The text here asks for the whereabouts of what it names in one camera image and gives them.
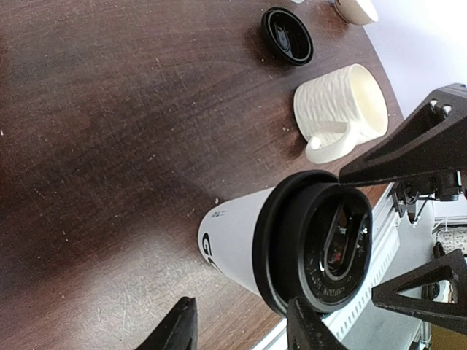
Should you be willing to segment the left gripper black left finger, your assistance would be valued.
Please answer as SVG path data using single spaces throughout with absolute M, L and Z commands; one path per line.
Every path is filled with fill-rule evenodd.
M 194 297 L 182 297 L 136 350 L 195 350 L 198 312 Z

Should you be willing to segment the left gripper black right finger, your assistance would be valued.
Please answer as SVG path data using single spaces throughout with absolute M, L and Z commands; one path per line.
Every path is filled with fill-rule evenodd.
M 289 301 L 286 317 L 288 349 L 343 349 L 343 344 L 323 324 L 311 304 L 302 297 Z

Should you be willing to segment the white paper coffee cup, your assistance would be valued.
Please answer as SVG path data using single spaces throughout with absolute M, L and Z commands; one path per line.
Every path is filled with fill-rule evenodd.
M 252 264 L 252 244 L 260 210 L 272 188 L 219 204 L 202 219 L 198 247 L 217 271 L 259 295 Z

